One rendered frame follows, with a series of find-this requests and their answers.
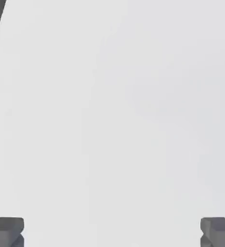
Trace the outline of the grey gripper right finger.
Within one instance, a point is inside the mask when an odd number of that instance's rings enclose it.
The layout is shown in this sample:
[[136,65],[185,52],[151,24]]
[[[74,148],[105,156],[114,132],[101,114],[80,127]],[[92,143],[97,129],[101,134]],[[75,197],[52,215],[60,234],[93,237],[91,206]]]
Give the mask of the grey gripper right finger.
[[200,238],[200,247],[225,247],[225,218],[208,217],[200,221],[203,233]]

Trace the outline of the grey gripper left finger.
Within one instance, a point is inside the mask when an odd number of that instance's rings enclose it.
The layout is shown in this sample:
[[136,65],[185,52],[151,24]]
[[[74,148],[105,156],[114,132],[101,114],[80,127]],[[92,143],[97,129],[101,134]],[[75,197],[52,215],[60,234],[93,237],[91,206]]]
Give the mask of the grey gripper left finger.
[[0,217],[0,247],[24,247],[24,219]]

